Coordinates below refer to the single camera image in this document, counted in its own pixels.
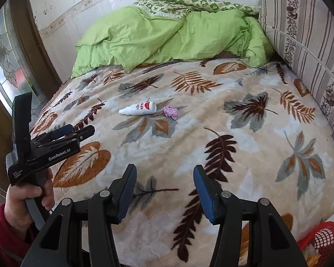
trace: metal screw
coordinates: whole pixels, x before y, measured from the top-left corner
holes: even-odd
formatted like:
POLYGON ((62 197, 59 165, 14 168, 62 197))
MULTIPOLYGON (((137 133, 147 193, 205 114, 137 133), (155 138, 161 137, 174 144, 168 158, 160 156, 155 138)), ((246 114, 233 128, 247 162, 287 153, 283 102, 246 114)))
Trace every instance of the metal screw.
POLYGON ((267 206, 270 203, 270 201, 268 199, 266 199, 266 198, 262 198, 260 200, 260 203, 263 204, 264 206, 267 206))
POLYGON ((103 190, 100 192, 100 196, 105 198, 110 195, 110 192, 108 190, 103 190))
POLYGON ((65 198, 62 200, 62 205, 63 206, 68 206, 70 204, 71 199, 70 198, 65 198))
POLYGON ((222 191, 222 197, 223 198, 230 198, 232 194, 229 191, 222 191))

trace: window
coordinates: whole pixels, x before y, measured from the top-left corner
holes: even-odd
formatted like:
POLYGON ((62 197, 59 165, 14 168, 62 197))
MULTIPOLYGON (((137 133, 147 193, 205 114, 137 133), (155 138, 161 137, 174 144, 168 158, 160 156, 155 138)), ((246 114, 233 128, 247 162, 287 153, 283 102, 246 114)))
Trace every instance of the window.
POLYGON ((32 92, 32 123, 47 103, 20 50, 10 13, 10 1, 0 9, 0 100, 12 114, 12 102, 16 95, 32 92))

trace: green comforter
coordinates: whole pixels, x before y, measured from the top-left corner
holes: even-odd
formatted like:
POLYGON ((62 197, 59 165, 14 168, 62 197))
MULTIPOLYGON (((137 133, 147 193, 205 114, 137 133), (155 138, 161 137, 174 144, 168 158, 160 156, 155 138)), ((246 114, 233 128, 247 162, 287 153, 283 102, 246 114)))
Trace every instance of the green comforter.
POLYGON ((111 64, 130 72, 142 63, 212 58, 230 51, 250 67, 268 62, 273 48, 258 6, 215 0, 139 0, 103 17, 76 44, 73 77, 111 64))

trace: hand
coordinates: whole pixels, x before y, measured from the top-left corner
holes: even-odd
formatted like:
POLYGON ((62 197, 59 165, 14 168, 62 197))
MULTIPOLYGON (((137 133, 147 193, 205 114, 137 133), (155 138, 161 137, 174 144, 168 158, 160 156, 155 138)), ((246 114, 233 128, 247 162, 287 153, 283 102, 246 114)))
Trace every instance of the hand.
POLYGON ((22 240, 25 240, 27 230, 33 220, 26 208, 24 199, 36 198, 44 193, 42 206, 50 211, 54 206, 53 196, 53 174, 50 168, 47 169, 47 181, 43 190, 39 186, 31 184, 17 184, 9 186, 6 194, 4 215, 7 222, 12 226, 12 230, 22 240))

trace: red plastic basket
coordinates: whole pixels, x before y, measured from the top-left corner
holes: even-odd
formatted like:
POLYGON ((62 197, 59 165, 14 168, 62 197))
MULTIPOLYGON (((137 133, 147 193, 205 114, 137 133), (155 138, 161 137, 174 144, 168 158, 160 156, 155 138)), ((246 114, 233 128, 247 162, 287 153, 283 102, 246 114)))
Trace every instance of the red plastic basket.
POLYGON ((309 244, 318 249, 318 253, 321 255, 314 267, 322 267, 334 251, 334 222, 325 222, 318 225, 304 239, 298 242, 301 251, 309 244))

